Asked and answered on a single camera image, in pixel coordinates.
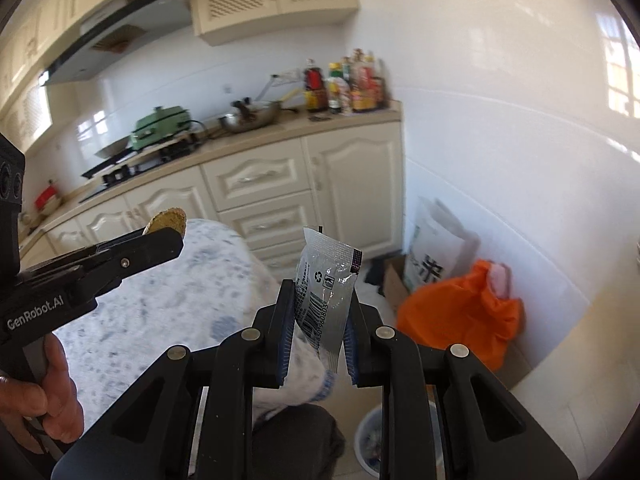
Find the person's left hand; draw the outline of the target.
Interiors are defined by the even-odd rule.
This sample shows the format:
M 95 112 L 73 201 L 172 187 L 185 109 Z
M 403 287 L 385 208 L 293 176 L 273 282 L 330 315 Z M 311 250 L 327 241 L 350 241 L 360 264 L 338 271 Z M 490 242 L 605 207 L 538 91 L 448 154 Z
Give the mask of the person's left hand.
M 43 450 L 27 430 L 26 418 L 42 417 L 46 434 L 63 443 L 75 442 L 85 430 L 84 410 L 61 341 L 49 334 L 44 338 L 43 349 L 48 368 L 40 385 L 1 376 L 0 386 L 3 426 L 22 448 L 35 454 L 42 454 Z

